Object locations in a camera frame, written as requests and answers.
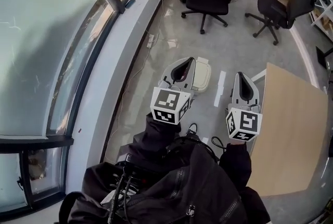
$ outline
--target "window frame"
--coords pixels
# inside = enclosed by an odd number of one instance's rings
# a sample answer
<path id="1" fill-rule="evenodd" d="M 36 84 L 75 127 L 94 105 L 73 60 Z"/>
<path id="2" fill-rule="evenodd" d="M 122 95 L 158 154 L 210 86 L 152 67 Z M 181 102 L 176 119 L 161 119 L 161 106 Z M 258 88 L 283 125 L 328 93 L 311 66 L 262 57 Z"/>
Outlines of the window frame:
<path id="1" fill-rule="evenodd" d="M 114 12 L 104 24 L 104 27 L 101 30 L 98 39 L 87 58 L 87 61 L 85 62 L 84 69 L 77 84 L 75 94 L 72 100 L 72 105 L 69 110 L 69 117 L 65 134 L 50 135 L 53 131 L 48 129 L 49 126 L 47 125 L 46 136 L 27 135 L 26 139 L 24 138 L 24 136 L 0 136 L 0 154 L 19 154 L 19 168 L 21 177 L 18 179 L 18 185 L 21 185 L 21 188 L 23 188 L 25 199 L 27 201 L 27 206 L 9 210 L 6 212 L 1 212 L 0 222 L 17 219 L 22 216 L 34 213 L 38 210 L 42 210 L 60 202 L 66 196 L 66 175 L 69 150 L 70 146 L 74 143 L 72 133 L 75 125 L 75 120 L 79 111 L 80 103 L 83 97 L 83 93 L 88 83 L 89 76 L 93 70 L 94 64 L 104 45 L 104 42 L 109 35 L 110 30 L 114 25 L 115 21 L 117 20 L 118 16 L 125 12 L 125 5 L 129 0 L 106 1 L 113 8 Z M 51 148 L 61 148 L 59 186 L 42 191 L 38 194 L 33 194 L 30 183 L 28 152 L 31 150 Z"/>

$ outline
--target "cable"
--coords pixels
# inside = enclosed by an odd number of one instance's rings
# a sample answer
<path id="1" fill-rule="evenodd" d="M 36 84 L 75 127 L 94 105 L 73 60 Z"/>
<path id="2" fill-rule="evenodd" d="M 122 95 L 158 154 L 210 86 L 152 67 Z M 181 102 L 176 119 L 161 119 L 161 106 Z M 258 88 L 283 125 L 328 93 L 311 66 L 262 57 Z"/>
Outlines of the cable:
<path id="1" fill-rule="evenodd" d="M 112 136 L 118 131 L 118 129 L 119 129 L 119 127 L 120 127 L 120 116 L 121 116 L 121 112 L 122 112 L 122 110 L 123 110 L 123 98 L 124 98 L 124 95 L 126 94 L 126 92 L 128 91 L 128 89 L 129 89 L 129 87 L 130 87 L 131 80 L 132 80 L 135 76 L 137 76 L 139 72 L 141 72 L 141 71 L 144 69 L 145 64 L 146 64 L 146 61 L 147 61 L 148 56 L 149 56 L 149 53 L 150 53 L 150 50 L 151 50 L 151 48 L 148 49 L 147 56 L 146 56 L 146 58 L 145 58 L 145 61 L 144 61 L 143 65 L 142 65 L 141 69 L 138 70 L 138 71 L 137 71 L 137 72 L 136 72 L 136 73 L 130 78 L 130 80 L 129 80 L 128 83 L 126 84 L 126 85 L 127 85 L 127 88 L 125 89 L 123 95 L 121 96 L 121 106 L 120 106 L 120 112 L 119 112 L 119 116 L 118 116 L 118 126 L 117 126 L 117 128 L 115 129 L 115 131 L 111 134 L 111 136 L 110 136 L 110 138 L 109 138 L 109 141 L 108 141 L 108 146 L 109 146 L 109 142 L 110 142 Z"/>
<path id="2" fill-rule="evenodd" d="M 220 144 L 215 143 L 215 142 L 214 142 L 214 139 L 217 139 L 217 140 L 219 141 Z M 224 147 L 223 142 L 221 141 L 221 139 L 220 139 L 219 137 L 217 137 L 217 136 L 213 136 L 213 137 L 211 138 L 211 142 L 212 142 L 212 144 L 215 145 L 216 147 L 218 147 L 218 148 L 222 148 L 222 149 L 223 149 L 223 153 L 225 152 L 226 147 Z"/>
<path id="3" fill-rule="evenodd" d="M 111 202 L 110 202 L 110 213 L 109 213 L 109 217 L 108 217 L 108 224 L 112 223 L 114 215 L 116 213 L 117 205 L 118 205 L 118 198 L 119 198 L 119 194 L 120 194 L 120 189 L 121 189 L 121 186 L 122 186 L 122 183 L 123 183 L 125 177 L 126 177 L 126 174 L 123 173 L 123 175 L 121 176 L 120 181 L 118 183 L 118 186 L 116 188 L 116 191 L 114 192 L 114 195 L 113 195 L 113 197 L 111 199 Z"/>
<path id="4" fill-rule="evenodd" d="M 327 80 L 327 93 L 328 93 L 328 88 L 329 88 L 329 77 L 331 76 L 331 70 L 329 70 L 329 74 L 328 74 L 328 80 Z"/>
<path id="5" fill-rule="evenodd" d="M 130 188 L 130 185 L 131 185 L 131 180 L 132 180 L 132 177 L 129 178 L 128 182 L 127 182 L 127 185 L 126 185 L 126 188 L 125 188 L 125 193 L 124 193 L 124 211 L 125 211 L 125 217 L 126 217 L 126 220 L 128 221 L 129 224 L 132 224 L 130 219 L 129 219 L 129 216 L 127 214 L 127 192 L 129 191 L 129 188 Z"/>
<path id="6" fill-rule="evenodd" d="M 164 5 L 163 5 L 163 4 L 164 4 L 164 1 L 162 0 L 162 13 L 161 13 L 161 17 L 160 17 L 160 23 L 159 23 L 159 25 L 158 25 L 157 39 L 155 39 L 155 40 L 152 42 L 151 47 L 149 48 L 148 53 L 147 53 L 147 56 L 146 56 L 146 58 L 145 58 L 145 61 L 144 61 L 143 65 L 142 65 L 142 68 L 141 68 L 140 70 L 138 70 L 138 71 L 137 71 L 137 72 L 136 72 L 136 73 L 130 78 L 130 80 L 129 80 L 128 83 L 126 84 L 126 85 L 127 85 L 127 88 L 125 89 L 123 95 L 121 96 L 121 106 L 120 106 L 120 112 L 119 112 L 119 115 L 118 115 L 118 126 L 117 126 L 117 128 L 115 129 L 115 131 L 110 135 L 110 138 L 109 138 L 109 140 L 108 140 L 108 145 L 107 145 L 107 147 L 109 146 L 109 142 L 110 142 L 112 136 L 118 131 L 118 129 L 119 129 L 119 127 L 120 127 L 120 116 L 121 116 L 121 112 L 122 112 L 122 109 L 123 109 L 123 98 L 124 98 L 124 95 L 126 94 L 126 92 L 128 91 L 128 89 L 129 89 L 129 87 L 130 87 L 130 82 L 131 82 L 131 80 L 132 80 L 132 79 L 133 79 L 133 78 L 134 78 L 139 72 L 141 72 L 141 71 L 144 69 L 145 64 L 146 64 L 146 61 L 147 61 L 148 56 L 149 56 L 149 53 L 150 53 L 150 50 L 151 50 L 152 47 L 154 47 L 154 45 L 157 43 L 157 41 L 158 41 L 158 39 L 159 39 L 159 37 L 160 37 L 160 27 L 161 27 L 162 18 L 163 18 L 163 15 L 164 15 Z M 105 156 L 105 159 L 106 159 L 107 161 L 109 161 L 109 162 L 112 163 L 112 161 L 109 160 L 106 156 Z"/>
<path id="7" fill-rule="evenodd" d="M 178 140 L 189 140 L 189 141 L 192 141 L 192 142 L 197 143 L 197 144 L 202 144 L 204 147 L 206 147 L 207 150 L 209 150 L 209 154 L 212 156 L 212 158 L 215 160 L 215 162 L 217 163 L 219 161 L 219 159 L 216 157 L 213 149 L 209 145 L 201 142 L 200 140 L 196 140 L 196 139 L 193 139 L 193 138 L 190 138 L 190 137 L 187 137 L 187 136 L 180 136 L 180 137 L 175 138 L 173 141 L 175 142 L 175 141 L 178 141 Z"/>

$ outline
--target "black sleeve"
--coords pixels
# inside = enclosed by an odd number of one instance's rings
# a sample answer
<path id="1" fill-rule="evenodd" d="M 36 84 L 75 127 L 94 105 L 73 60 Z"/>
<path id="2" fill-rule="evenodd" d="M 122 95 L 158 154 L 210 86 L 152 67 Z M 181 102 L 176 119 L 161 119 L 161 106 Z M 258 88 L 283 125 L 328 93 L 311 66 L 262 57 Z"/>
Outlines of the black sleeve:
<path id="1" fill-rule="evenodd" d="M 238 192 L 245 188 L 251 176 L 251 158 L 245 144 L 228 144 L 220 158 L 220 166 L 228 174 Z"/>
<path id="2" fill-rule="evenodd" d="M 266 224 L 271 221 L 266 207 L 256 191 L 245 187 L 240 192 L 240 197 L 248 217 L 248 224 Z"/>
<path id="3" fill-rule="evenodd" d="M 114 189 L 111 185 L 117 184 L 117 178 L 112 175 L 122 172 L 122 168 L 107 162 L 87 168 L 82 193 L 70 193 L 65 197 L 59 212 L 59 224 L 106 223 L 108 211 L 100 203 Z"/>
<path id="4" fill-rule="evenodd" d="M 146 117 L 146 129 L 139 136 L 135 136 L 133 143 L 121 147 L 118 156 L 131 153 L 139 158 L 156 162 L 166 154 L 166 147 L 181 131 L 180 124 L 173 125 L 155 121 L 152 113 Z"/>

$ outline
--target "electrical outlet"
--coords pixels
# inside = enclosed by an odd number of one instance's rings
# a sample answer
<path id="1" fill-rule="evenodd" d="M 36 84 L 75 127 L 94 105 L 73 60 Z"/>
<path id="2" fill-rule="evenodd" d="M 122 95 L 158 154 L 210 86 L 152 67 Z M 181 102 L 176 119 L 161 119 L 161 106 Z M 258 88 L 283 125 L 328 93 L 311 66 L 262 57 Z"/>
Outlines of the electrical outlet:
<path id="1" fill-rule="evenodd" d="M 154 42 L 154 35 L 149 35 L 147 48 L 151 48 L 153 42 Z"/>

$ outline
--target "zipper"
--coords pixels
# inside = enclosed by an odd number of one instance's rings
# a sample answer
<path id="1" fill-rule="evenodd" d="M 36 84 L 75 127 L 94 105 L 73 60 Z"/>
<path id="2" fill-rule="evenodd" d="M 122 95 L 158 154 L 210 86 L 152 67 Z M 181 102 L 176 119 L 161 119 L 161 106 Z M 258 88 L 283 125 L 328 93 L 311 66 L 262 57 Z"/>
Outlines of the zipper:
<path id="1" fill-rule="evenodd" d="M 231 204 L 229 209 L 220 218 L 220 223 L 224 223 L 230 217 L 230 215 L 234 212 L 234 210 L 237 208 L 237 206 L 238 206 L 238 199 Z"/>
<path id="2" fill-rule="evenodd" d="M 184 219 L 186 221 L 186 223 L 189 223 L 189 224 L 193 223 L 193 216 L 194 216 L 195 209 L 196 209 L 195 206 L 190 205 L 185 216 L 177 218 L 176 220 L 173 220 L 172 222 L 169 222 L 168 224 L 174 224 L 176 221 L 178 222 L 182 219 Z"/>
<path id="3" fill-rule="evenodd" d="M 176 186 L 175 189 L 173 191 L 173 193 L 171 194 L 170 198 L 175 198 L 181 188 L 181 184 L 182 184 L 182 180 L 183 180 L 183 175 L 184 175 L 184 169 L 181 168 L 180 170 L 178 170 L 177 172 L 177 180 L 176 180 Z"/>
<path id="4" fill-rule="evenodd" d="M 214 167 L 214 164 L 212 164 L 212 165 L 210 166 L 209 171 L 208 171 L 208 173 L 207 173 L 205 179 L 202 181 L 202 184 L 201 184 L 200 188 L 198 189 L 199 191 L 197 192 L 197 194 L 196 194 L 195 197 L 193 198 L 193 201 L 197 198 L 197 196 L 198 196 L 200 190 L 202 190 L 204 184 L 206 183 L 206 181 L 207 181 L 207 179 L 208 179 L 208 177 L 209 177 L 209 175 L 210 175 L 210 172 L 213 170 L 213 167 Z M 188 223 L 189 223 L 189 224 L 191 224 L 191 223 L 194 222 L 193 217 L 194 217 L 195 209 L 196 209 L 196 207 L 191 203 L 190 206 L 189 206 L 189 208 L 188 208 L 188 211 L 187 211 L 187 213 L 186 213 L 186 216 L 188 217 Z"/>

